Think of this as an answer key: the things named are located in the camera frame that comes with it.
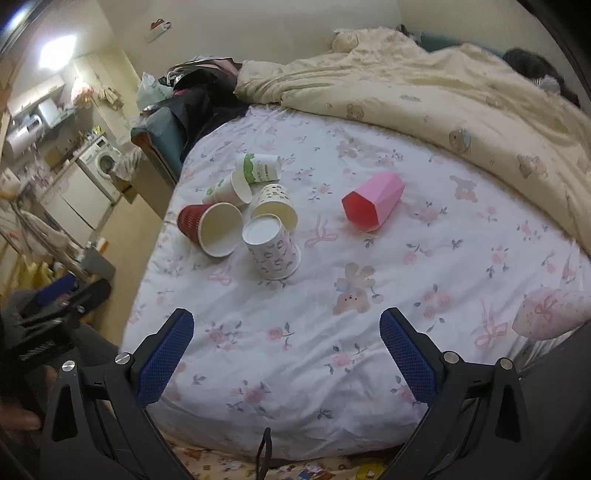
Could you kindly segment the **white pink patterned paper cup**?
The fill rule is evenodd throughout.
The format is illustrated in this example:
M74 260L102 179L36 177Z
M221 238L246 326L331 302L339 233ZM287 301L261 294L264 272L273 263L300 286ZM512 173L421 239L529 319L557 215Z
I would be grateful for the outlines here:
M274 214L250 219L242 229L242 241L266 280L287 279L301 264L301 250Z

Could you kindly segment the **red paper cup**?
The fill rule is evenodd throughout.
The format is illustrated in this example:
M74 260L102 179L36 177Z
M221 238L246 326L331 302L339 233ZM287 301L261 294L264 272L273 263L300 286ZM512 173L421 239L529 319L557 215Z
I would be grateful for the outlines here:
M242 212L231 203L187 205L176 224L185 237L213 258L231 255L242 241Z

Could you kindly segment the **pink faceted plastic cup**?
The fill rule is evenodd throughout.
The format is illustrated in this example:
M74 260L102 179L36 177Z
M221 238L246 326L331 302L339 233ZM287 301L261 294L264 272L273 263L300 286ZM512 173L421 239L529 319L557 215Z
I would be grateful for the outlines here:
M342 198L346 219L362 231L378 230L392 214L405 188L397 173L376 174Z

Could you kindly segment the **plain white paper cup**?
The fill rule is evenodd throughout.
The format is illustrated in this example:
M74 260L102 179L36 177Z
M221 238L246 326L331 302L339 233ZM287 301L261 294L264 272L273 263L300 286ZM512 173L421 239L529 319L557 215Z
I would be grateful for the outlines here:
M202 202L205 204L225 202L242 207L252 202L252 188L245 180L242 171L235 170L210 186Z

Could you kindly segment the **leaf patterned paper cup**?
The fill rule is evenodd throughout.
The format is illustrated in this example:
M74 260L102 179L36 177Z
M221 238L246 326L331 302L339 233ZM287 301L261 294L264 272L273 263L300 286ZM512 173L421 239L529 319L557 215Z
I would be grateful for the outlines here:
M278 183L272 183L263 187L259 191L259 197L256 199L252 210L252 218L273 214L280 218L283 226L288 232L294 233L297 229L297 210L291 200L290 191Z

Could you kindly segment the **green white paper cup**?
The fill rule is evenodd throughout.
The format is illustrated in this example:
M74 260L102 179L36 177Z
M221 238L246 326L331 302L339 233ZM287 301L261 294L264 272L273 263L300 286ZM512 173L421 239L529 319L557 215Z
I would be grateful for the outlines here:
M277 155L245 153L236 160L238 171L249 184L280 181L281 161Z

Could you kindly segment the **floral white bed sheet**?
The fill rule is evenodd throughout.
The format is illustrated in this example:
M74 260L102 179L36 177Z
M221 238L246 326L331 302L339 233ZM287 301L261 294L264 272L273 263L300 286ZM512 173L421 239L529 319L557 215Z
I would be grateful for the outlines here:
M244 245L211 259L176 226L245 153L280 157L297 210L301 265L284 280L263 279ZM342 198L386 171L406 188L362 231ZM552 348L513 330L525 295L589 286L577 243L480 169L385 129L253 107L188 154L122 346L190 311L192 341L148 409L162 431L249 456L270 430L277 458L341 456L404 443L425 413L380 338L385 309L467 361L525 366Z

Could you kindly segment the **white cabinet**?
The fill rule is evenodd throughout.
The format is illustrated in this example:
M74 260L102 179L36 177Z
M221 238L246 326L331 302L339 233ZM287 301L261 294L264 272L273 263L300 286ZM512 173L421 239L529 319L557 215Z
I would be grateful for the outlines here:
M46 214L84 247L102 225L112 202L77 162L67 166L40 200Z

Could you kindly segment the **white washing machine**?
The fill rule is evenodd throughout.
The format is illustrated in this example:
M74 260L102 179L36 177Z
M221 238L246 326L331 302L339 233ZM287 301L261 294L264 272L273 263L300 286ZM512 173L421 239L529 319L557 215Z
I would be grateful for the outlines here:
M114 185L111 173L121 159L121 152L105 135L92 140L77 155L77 163L112 205L119 201L121 192Z

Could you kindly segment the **teal cushioned chair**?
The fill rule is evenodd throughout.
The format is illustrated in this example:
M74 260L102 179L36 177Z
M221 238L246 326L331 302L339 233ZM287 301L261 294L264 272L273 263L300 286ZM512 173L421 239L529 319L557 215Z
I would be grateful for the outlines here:
M139 147L158 173L170 185L179 180L184 141L174 114L167 107L141 117L130 131L131 142Z

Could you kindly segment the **cream bear print duvet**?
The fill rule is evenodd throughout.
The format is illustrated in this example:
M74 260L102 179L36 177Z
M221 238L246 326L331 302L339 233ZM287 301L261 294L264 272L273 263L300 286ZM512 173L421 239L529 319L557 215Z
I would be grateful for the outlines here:
M590 244L590 120L472 44L427 52L388 28L339 30L329 52L245 61L238 98L388 128L493 174Z

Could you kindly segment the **dark clothes pile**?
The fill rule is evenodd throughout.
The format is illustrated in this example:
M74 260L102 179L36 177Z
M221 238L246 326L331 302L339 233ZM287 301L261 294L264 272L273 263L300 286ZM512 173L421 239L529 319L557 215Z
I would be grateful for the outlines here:
M202 137L249 110L235 95L241 70L242 63L229 57L199 57L170 67L158 79L173 90L165 105L184 140L181 160Z

